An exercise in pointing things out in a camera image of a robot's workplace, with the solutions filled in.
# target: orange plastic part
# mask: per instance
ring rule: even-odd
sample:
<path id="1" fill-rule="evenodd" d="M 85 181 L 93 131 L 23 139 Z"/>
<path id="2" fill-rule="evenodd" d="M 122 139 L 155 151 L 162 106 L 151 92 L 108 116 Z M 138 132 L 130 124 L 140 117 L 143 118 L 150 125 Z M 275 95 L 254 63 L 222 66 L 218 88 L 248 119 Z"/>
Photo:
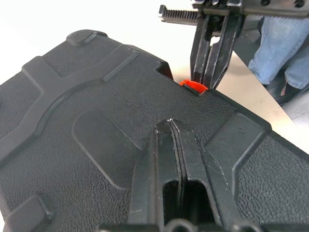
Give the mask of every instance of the orange plastic part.
<path id="1" fill-rule="evenodd" d="M 183 86 L 185 84 L 187 86 L 190 86 L 191 88 L 195 89 L 199 93 L 203 93 L 204 91 L 206 91 L 208 89 L 206 86 L 200 84 L 199 82 L 195 82 L 195 81 L 184 80 L 184 81 L 181 81 L 179 83 L 179 85 L 181 85 L 181 86 Z"/>

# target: jeans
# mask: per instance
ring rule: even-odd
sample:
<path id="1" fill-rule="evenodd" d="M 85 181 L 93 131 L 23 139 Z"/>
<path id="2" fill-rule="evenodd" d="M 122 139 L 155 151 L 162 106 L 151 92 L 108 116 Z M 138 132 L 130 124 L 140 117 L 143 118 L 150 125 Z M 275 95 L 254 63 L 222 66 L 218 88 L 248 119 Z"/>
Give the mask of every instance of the jeans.
<path id="1" fill-rule="evenodd" d="M 309 83 L 309 19 L 265 17 L 260 48 L 248 68 L 268 85 L 285 65 L 291 86 L 302 89 Z"/>

